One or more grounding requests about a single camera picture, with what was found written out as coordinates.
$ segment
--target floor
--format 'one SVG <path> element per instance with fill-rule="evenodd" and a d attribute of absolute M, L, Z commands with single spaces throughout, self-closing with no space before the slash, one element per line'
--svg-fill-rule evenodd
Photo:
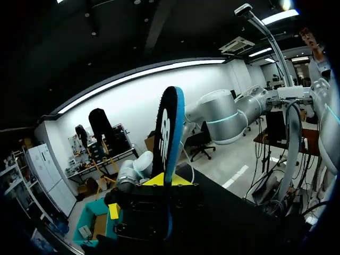
<path fill-rule="evenodd" d="M 262 129 L 265 129 L 266 128 L 265 117 L 261 124 Z M 205 176 L 215 181 L 219 185 L 223 186 L 224 188 L 227 188 L 229 191 L 231 191 L 232 193 L 239 197 L 243 197 L 247 193 L 256 169 L 255 164 L 256 158 L 254 154 L 255 143 L 253 142 L 253 139 L 259 133 L 259 126 L 256 125 L 256 123 L 252 123 L 250 127 L 251 131 L 249 132 L 247 131 L 245 137 L 240 138 L 239 140 L 232 144 L 229 144 L 227 146 L 213 145 L 216 146 L 216 151 L 214 152 L 212 150 L 207 151 L 208 154 L 210 154 L 212 157 L 211 160 L 208 160 L 208 158 L 205 155 L 201 154 L 196 156 L 195 161 L 192 163 L 192 166 L 195 169 L 205 174 Z M 303 122 L 303 128 L 316 130 L 317 126 Z M 270 161 L 270 168 L 275 165 L 276 160 L 279 158 L 283 150 L 279 148 L 271 148 L 271 151 L 272 160 Z M 302 156 L 301 154 L 298 155 L 299 161 L 301 161 L 301 156 Z M 180 162 L 183 161 L 188 162 L 186 158 L 182 158 L 180 160 Z M 315 169 L 316 164 L 317 158 L 314 159 L 311 170 L 308 171 L 307 173 L 306 177 L 307 183 L 310 183 L 312 180 L 313 170 Z M 261 174 L 261 168 L 262 163 L 259 160 L 255 180 L 259 178 Z M 281 164 L 281 166 L 277 167 L 276 169 L 281 169 L 284 171 L 284 168 L 285 165 Z M 282 178 L 283 174 L 281 172 L 275 173 L 279 179 Z M 297 185 L 299 179 L 300 177 L 293 181 L 294 185 Z M 109 190 L 100 193 L 99 197 L 104 197 L 108 191 Z M 66 235 L 66 240 L 76 248 L 80 249 L 78 245 L 72 242 L 75 227 L 77 225 L 82 209 L 84 208 L 84 205 L 87 202 L 94 200 L 95 196 L 91 196 L 85 198 L 81 202 L 77 202 L 69 217 L 70 231 Z"/>

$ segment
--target white floor marking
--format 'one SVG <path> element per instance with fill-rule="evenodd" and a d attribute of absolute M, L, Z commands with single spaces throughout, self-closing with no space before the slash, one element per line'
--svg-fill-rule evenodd
<path fill-rule="evenodd" d="M 249 167 L 247 165 L 242 166 L 242 168 L 234 174 L 233 177 L 231 177 L 225 184 L 222 185 L 223 188 L 227 189 L 230 185 L 234 183 L 234 181 L 237 180 L 242 174 L 244 174 L 245 171 L 247 171 Z"/>
<path fill-rule="evenodd" d="M 223 188 L 228 188 L 230 185 L 232 185 L 234 182 L 233 179 L 230 179 L 229 181 L 227 181 L 225 184 L 222 185 Z"/>
<path fill-rule="evenodd" d="M 278 158 L 274 158 L 274 157 L 270 157 L 270 159 L 271 159 L 271 161 L 273 161 L 273 162 L 278 162 L 278 161 L 279 161 L 279 159 L 278 159 Z"/>

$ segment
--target wooden desk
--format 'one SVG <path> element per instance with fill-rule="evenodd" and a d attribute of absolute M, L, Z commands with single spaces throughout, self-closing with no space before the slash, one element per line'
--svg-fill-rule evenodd
<path fill-rule="evenodd" d="M 269 146 L 273 146 L 277 148 L 288 149 L 287 144 L 280 143 L 274 140 L 268 140 L 267 135 L 268 135 L 267 129 L 265 129 L 263 130 L 262 133 L 258 134 L 258 136 L 255 137 L 254 142 L 263 143 L 265 145 L 269 145 Z M 320 155 L 319 146 L 318 146 L 319 131 L 313 130 L 313 129 L 302 129 L 302 136 L 304 138 L 307 138 L 308 150 L 306 150 L 303 147 L 303 148 L 300 148 L 299 152 L 318 157 Z"/>
<path fill-rule="evenodd" d="M 255 137 L 254 142 L 262 143 L 264 145 L 268 145 L 268 155 L 266 156 L 266 150 L 263 153 L 263 159 L 262 159 L 262 172 L 265 171 L 266 163 L 267 163 L 267 172 L 269 171 L 269 161 L 270 161 L 270 146 L 282 148 L 282 149 L 288 149 L 287 144 L 280 143 L 278 141 L 274 140 L 268 140 L 268 132 L 267 129 L 263 130 L 262 133 L 258 134 L 257 137 Z M 307 165 L 309 165 L 311 156 L 317 156 L 319 157 L 320 151 L 318 146 L 318 140 L 319 140 L 319 131 L 312 130 L 312 129 L 302 129 L 302 136 L 304 138 L 307 138 L 308 141 L 308 150 L 305 149 L 305 147 L 300 148 L 299 152 L 307 154 Z"/>

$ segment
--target yellow stand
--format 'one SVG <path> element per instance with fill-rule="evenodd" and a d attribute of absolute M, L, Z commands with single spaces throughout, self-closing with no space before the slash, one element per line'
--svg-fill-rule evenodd
<path fill-rule="evenodd" d="M 107 147 L 106 147 L 106 144 L 104 143 L 104 141 L 102 141 L 101 143 L 103 144 L 103 147 L 104 147 L 104 149 L 105 149 L 106 154 L 109 155 L 108 149 L 107 149 Z M 117 167 L 116 163 L 113 161 L 113 159 L 112 159 L 111 157 L 110 157 L 110 161 L 111 161 L 111 164 L 113 165 L 113 167 L 115 168 L 115 170 L 116 170 L 117 173 L 118 173 L 118 172 L 119 172 L 118 167 Z"/>
<path fill-rule="evenodd" d="M 89 154 L 89 156 L 91 157 L 91 153 L 89 148 L 87 148 L 87 153 Z M 99 172 L 100 177 L 99 177 L 99 183 L 98 183 L 98 189 L 97 189 L 97 194 L 96 194 L 96 200 L 98 200 L 98 195 L 99 195 L 99 190 L 100 190 L 100 184 L 101 181 L 103 180 L 105 182 L 105 185 L 109 182 L 113 182 L 115 183 L 116 181 L 112 180 L 111 178 L 107 177 L 104 175 L 104 173 L 99 169 L 99 167 L 97 166 L 96 162 L 94 159 L 92 159 L 93 164 L 95 165 L 96 170 Z"/>

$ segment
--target yellow object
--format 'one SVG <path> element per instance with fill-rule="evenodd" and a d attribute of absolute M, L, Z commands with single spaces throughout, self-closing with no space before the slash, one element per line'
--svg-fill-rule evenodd
<path fill-rule="evenodd" d="M 91 153 L 89 148 L 87 148 L 87 153 L 89 154 L 89 156 L 91 157 Z M 99 195 L 99 190 L 100 190 L 100 182 L 103 180 L 106 183 L 108 182 L 113 182 L 115 183 L 116 181 L 110 179 L 109 177 L 106 177 L 101 170 L 99 170 L 99 167 L 97 166 L 96 162 L 94 161 L 94 159 L 92 160 L 92 163 L 94 164 L 96 170 L 99 172 L 100 177 L 99 177 L 99 183 L 98 183 L 98 189 L 97 189 L 97 194 L 96 194 L 96 200 L 98 200 L 98 195 Z"/>
<path fill-rule="evenodd" d="M 144 182 L 143 185 L 146 186 L 152 186 L 152 185 L 158 185 L 158 186 L 163 186 L 164 185 L 164 173 L 160 173 L 159 175 L 155 176 L 154 178 L 148 180 L 147 182 Z M 177 186 L 177 185 L 192 185 L 191 182 L 188 182 L 187 180 L 181 178 L 177 174 L 175 174 L 172 178 L 172 186 Z"/>
<path fill-rule="evenodd" d="M 103 144 L 103 147 L 104 147 L 104 149 L 105 149 L 105 152 L 106 152 L 106 154 L 108 154 L 109 155 L 109 153 L 108 153 L 108 149 L 107 149 L 107 147 L 106 147 L 106 144 L 104 143 L 104 141 L 102 141 L 102 144 Z M 118 167 L 117 167 L 117 165 L 116 165 L 116 163 L 113 161 L 113 159 L 112 158 L 110 158 L 110 161 L 111 161 L 111 164 L 113 165 L 113 167 L 115 168 L 115 170 L 117 171 L 117 173 L 119 172 L 119 170 L 118 170 Z"/>
<path fill-rule="evenodd" d="M 110 218 L 111 219 L 118 219 L 119 218 L 119 212 L 121 208 L 117 203 L 112 203 L 111 205 L 108 205 L 108 209 L 110 210 Z"/>

